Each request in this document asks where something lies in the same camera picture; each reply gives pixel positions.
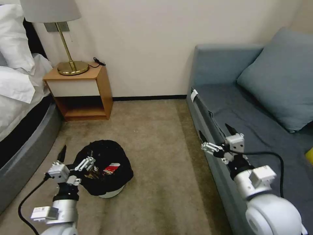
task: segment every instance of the black baseboard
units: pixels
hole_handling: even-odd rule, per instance
[[[113,101],[135,101],[135,100],[177,100],[186,99],[187,95],[168,95],[168,96],[129,96],[113,97]]]

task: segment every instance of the white bed sheet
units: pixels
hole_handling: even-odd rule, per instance
[[[29,75],[29,79],[35,88],[35,94],[30,104],[14,100],[5,96],[0,96],[0,141],[7,137],[20,121],[50,92],[45,87],[42,80],[52,66],[50,62],[40,54],[34,54],[35,66],[34,75]],[[16,69],[21,73],[28,74],[23,69]]]

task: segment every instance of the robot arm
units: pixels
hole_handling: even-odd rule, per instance
[[[60,155],[65,155],[66,146]],[[52,207],[36,207],[33,210],[31,219],[34,221],[44,221],[47,225],[53,225],[45,230],[42,235],[74,235],[77,234],[76,226],[78,212],[76,208],[78,196],[78,185],[81,182],[79,175],[83,170],[90,170],[95,163],[90,156],[83,159],[75,168],[65,165],[64,157],[60,156],[48,171],[48,174],[59,185],[59,192],[53,197]]]
[[[270,194],[276,173],[268,166],[255,168],[244,152],[244,135],[226,137],[221,146],[204,142],[201,148],[221,158],[237,185],[241,197],[247,202],[246,219],[256,235],[307,235],[301,216],[288,200]]]

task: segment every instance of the wooden nightstand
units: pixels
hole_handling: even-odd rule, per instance
[[[66,121],[110,118],[113,101],[105,66],[75,76],[60,75],[56,66],[43,80]]]

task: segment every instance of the power cord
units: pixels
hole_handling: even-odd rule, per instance
[[[282,157],[275,153],[270,151],[261,151],[261,152],[237,152],[234,150],[229,150],[229,152],[236,153],[236,154],[243,154],[243,155],[274,155],[276,156],[280,161],[280,183],[279,183],[279,191],[280,191],[280,197],[284,198],[284,160]]]
[[[89,65],[90,67],[93,67],[93,68],[98,68],[100,65],[102,66],[105,66],[106,64],[105,63],[102,63],[100,62],[96,57],[94,57],[94,61],[98,64],[96,67],[92,66],[92,65]]]
[[[35,187],[20,203],[19,205],[19,208],[18,208],[18,214],[19,214],[19,218],[25,223],[27,224],[33,231],[36,235],[39,235],[39,233],[37,232],[37,230],[35,229],[35,227],[30,223],[28,222],[22,215],[22,212],[21,212],[21,209],[22,209],[22,205],[24,204],[24,202],[37,190],[40,188],[41,185],[44,184],[44,182],[46,182],[49,178],[51,178],[51,176],[46,173],[45,174],[45,177],[43,178],[43,180],[40,182],[40,184]]]

